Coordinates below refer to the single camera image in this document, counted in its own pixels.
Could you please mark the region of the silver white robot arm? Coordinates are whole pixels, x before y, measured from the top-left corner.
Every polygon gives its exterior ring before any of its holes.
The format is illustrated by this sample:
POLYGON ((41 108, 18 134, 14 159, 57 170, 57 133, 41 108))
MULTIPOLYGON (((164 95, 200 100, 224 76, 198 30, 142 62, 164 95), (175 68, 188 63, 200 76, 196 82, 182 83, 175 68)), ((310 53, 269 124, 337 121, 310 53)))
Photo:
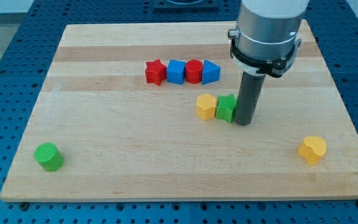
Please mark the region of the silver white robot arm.
POLYGON ((241 0, 228 31, 234 63, 249 75, 280 78, 293 64, 309 0, 241 0))

